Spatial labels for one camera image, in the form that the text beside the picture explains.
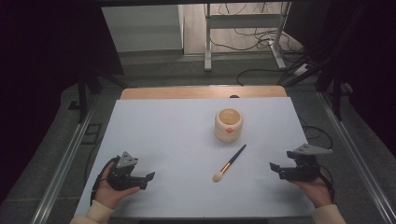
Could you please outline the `cream ceramic cup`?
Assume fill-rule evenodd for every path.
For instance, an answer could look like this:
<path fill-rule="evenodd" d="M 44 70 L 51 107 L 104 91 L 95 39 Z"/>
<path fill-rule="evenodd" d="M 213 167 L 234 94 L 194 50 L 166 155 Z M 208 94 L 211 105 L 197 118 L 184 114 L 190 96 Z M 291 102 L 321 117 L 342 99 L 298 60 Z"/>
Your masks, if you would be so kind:
<path fill-rule="evenodd" d="M 215 136 L 222 142 L 233 143 L 241 135 L 244 118 L 234 108 L 223 108 L 215 116 Z"/>

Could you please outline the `person's right hand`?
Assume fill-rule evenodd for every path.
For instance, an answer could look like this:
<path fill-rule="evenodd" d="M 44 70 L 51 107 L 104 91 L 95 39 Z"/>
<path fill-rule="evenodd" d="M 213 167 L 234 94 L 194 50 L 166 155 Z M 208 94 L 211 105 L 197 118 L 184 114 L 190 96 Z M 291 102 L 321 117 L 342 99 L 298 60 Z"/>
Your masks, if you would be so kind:
<path fill-rule="evenodd" d="M 325 182 L 320 178 L 316 178 L 310 182 L 291 181 L 291 184 L 298 186 L 313 203 L 315 208 L 332 204 L 331 194 Z"/>

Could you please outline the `black tripod stand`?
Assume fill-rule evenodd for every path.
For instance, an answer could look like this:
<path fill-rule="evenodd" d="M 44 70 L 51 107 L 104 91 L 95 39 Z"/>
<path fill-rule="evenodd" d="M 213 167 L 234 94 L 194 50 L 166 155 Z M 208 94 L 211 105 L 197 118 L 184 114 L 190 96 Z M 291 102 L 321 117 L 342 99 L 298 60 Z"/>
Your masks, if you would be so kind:
<path fill-rule="evenodd" d="M 88 114 L 88 103 L 87 103 L 87 92 L 86 89 L 93 94 L 99 94 L 102 92 L 103 86 L 99 82 L 99 78 L 102 77 L 113 84 L 121 87 L 122 89 L 129 88 L 129 85 L 115 78 L 114 76 L 107 75 L 101 73 L 97 70 L 90 70 L 81 72 L 78 75 L 78 100 L 73 101 L 68 109 L 69 110 L 78 110 L 79 111 L 79 119 L 78 122 L 81 123 Z"/>
<path fill-rule="evenodd" d="M 338 120 L 342 120 L 341 97 L 347 96 L 347 93 L 342 91 L 342 74 L 335 63 L 330 60 L 321 63 L 319 68 L 321 73 L 316 81 L 315 88 L 317 91 L 326 91 L 329 87 L 332 87 L 330 92 L 332 112 Z"/>

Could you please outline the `makeup brush dark handle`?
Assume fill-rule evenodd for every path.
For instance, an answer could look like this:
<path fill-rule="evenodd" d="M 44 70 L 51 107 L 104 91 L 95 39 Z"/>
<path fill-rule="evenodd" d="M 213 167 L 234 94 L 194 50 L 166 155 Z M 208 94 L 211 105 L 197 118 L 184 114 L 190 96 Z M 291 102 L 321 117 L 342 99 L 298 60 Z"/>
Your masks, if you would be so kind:
<path fill-rule="evenodd" d="M 231 165 L 236 161 L 236 159 L 240 156 L 240 154 L 244 151 L 246 145 L 243 145 L 230 159 L 229 161 L 220 169 L 219 172 L 213 175 L 212 180 L 217 183 L 219 182 L 227 170 L 231 167 Z"/>

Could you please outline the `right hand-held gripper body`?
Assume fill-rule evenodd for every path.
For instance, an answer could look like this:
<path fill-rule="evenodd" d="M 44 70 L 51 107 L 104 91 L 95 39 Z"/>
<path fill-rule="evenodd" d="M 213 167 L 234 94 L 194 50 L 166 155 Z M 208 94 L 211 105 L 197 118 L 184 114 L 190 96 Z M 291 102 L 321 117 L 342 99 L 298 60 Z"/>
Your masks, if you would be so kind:
<path fill-rule="evenodd" d="M 299 180 L 310 182 L 315 180 L 320 173 L 317 155 L 330 155 L 332 150 L 323 147 L 316 147 L 309 144 L 302 144 L 293 151 L 288 151 L 287 156 L 296 163 L 296 172 L 293 175 L 299 176 Z"/>

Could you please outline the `white table mat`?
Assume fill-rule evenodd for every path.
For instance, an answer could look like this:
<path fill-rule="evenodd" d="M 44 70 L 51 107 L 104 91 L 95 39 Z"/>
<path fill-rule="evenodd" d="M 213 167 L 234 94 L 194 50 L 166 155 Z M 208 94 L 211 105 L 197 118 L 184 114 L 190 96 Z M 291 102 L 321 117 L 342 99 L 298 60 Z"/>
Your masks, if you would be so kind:
<path fill-rule="evenodd" d="M 238 110 L 240 137 L 215 136 L 215 116 Z M 289 97 L 184 100 L 118 100 L 77 211 L 90 207 L 93 183 L 105 164 L 127 151 L 138 159 L 135 176 L 154 172 L 146 189 L 115 212 L 133 218 L 303 217 L 312 203 L 270 169 L 293 166 L 287 152 L 306 141 Z M 243 146 L 222 179 L 213 175 Z"/>

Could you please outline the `white metal stand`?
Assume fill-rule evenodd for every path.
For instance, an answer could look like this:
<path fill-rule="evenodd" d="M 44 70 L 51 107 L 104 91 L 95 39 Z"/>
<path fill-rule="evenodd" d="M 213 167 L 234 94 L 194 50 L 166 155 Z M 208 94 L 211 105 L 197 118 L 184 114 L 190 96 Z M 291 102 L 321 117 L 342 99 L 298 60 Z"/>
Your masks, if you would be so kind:
<path fill-rule="evenodd" d="M 212 14 L 211 5 L 205 5 L 205 70 L 212 69 L 212 45 L 215 43 L 211 39 L 212 30 L 237 30 L 253 29 L 252 36 L 257 36 L 255 47 L 261 42 L 266 41 L 267 47 L 270 48 L 276 64 L 280 70 L 285 70 L 286 65 L 280 53 L 279 41 L 282 36 L 283 28 L 286 23 L 291 2 L 280 2 L 279 12 L 274 13 L 255 13 L 243 14 L 241 9 L 234 14 Z"/>

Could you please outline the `black floor bracket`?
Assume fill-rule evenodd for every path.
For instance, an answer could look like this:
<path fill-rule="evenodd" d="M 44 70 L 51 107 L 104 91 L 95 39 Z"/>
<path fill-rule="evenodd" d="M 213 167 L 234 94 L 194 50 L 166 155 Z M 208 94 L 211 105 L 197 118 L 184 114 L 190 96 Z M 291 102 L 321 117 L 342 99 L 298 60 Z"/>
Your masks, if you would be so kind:
<path fill-rule="evenodd" d="M 87 126 L 85 133 L 83 134 L 81 144 L 82 145 L 94 145 L 97 143 L 100 132 L 102 129 L 101 123 L 93 123 Z"/>

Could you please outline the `dark curtain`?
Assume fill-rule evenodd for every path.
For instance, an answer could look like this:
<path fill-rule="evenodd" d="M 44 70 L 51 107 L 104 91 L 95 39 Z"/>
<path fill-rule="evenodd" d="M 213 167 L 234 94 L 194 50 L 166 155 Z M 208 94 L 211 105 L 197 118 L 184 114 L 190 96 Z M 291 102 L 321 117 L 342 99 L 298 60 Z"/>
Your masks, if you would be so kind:
<path fill-rule="evenodd" d="M 324 64 L 316 88 L 342 83 L 396 156 L 396 0 L 293 0 L 285 31 Z"/>
<path fill-rule="evenodd" d="M 0 0 L 0 203 L 82 76 L 121 75 L 103 10 L 89 0 Z"/>

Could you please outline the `person's left hand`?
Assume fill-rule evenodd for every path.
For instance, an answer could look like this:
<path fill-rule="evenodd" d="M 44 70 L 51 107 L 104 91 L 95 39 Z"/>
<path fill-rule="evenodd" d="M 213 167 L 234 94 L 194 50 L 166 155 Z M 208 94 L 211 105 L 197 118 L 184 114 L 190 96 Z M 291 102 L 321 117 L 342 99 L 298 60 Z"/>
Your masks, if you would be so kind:
<path fill-rule="evenodd" d="M 97 202 L 105 205 L 106 207 L 115 210 L 122 199 L 137 193 L 140 190 L 140 188 L 134 187 L 126 190 L 113 189 L 107 182 L 107 177 L 113 165 L 114 163 L 111 162 L 103 171 L 103 174 L 99 180 L 99 186 L 97 188 L 94 199 Z"/>

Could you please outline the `white power strip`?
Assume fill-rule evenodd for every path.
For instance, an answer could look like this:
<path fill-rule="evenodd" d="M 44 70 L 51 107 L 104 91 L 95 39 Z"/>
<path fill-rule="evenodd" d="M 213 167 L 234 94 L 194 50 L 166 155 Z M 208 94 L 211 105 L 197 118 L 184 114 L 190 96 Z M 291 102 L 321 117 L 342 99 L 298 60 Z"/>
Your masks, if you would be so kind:
<path fill-rule="evenodd" d="M 311 66 L 307 63 L 303 63 L 299 68 L 297 68 L 293 74 L 298 77 L 300 75 L 302 75 L 303 73 L 307 72 L 309 69 L 311 68 Z"/>

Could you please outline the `aluminium floor rail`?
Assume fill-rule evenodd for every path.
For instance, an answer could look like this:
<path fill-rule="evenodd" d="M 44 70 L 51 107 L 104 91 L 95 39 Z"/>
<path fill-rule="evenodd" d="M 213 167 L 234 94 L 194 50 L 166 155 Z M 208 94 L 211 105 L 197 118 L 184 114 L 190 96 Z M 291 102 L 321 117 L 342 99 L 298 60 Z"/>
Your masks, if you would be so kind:
<path fill-rule="evenodd" d="M 332 111 L 332 103 L 326 93 L 318 92 L 317 96 L 321 101 L 332 126 L 343 143 L 349 158 L 354 164 L 361 180 L 368 190 L 369 195 L 375 203 L 375 206 L 386 224 L 396 224 L 396 209 L 390 203 L 388 196 L 375 179 L 368 165 L 358 151 L 358 148 L 350 136 L 343 121 L 339 120 Z"/>
<path fill-rule="evenodd" d="M 94 109 L 97 105 L 97 99 L 93 98 L 88 104 L 88 112 L 86 117 L 78 124 L 76 130 L 73 133 L 72 139 L 70 140 L 65 153 L 61 157 L 58 166 L 53 173 L 53 176 L 48 184 L 48 187 L 33 215 L 30 224 L 46 224 L 50 216 L 53 206 L 55 205 L 56 199 L 60 193 L 60 190 L 64 184 L 65 178 L 69 172 L 71 164 L 77 154 L 78 147 L 82 141 L 84 132 L 86 131 Z"/>

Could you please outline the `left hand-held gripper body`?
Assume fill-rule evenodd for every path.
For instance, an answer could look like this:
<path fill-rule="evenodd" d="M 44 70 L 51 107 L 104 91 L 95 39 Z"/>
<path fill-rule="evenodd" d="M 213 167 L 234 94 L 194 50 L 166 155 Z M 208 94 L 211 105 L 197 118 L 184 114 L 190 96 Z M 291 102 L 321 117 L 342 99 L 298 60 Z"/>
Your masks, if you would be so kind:
<path fill-rule="evenodd" d="M 114 165 L 107 177 L 108 184 L 115 190 L 131 188 L 131 173 L 136 167 L 138 159 L 132 157 L 127 151 L 114 159 Z"/>

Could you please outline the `white wall panel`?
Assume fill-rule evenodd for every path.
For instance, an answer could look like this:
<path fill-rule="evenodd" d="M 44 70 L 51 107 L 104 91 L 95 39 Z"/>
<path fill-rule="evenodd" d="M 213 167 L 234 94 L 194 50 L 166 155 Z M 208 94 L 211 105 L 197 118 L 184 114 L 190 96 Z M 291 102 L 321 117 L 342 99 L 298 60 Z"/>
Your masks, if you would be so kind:
<path fill-rule="evenodd" d="M 103 7 L 117 52 L 183 49 L 183 12 L 178 5 Z"/>

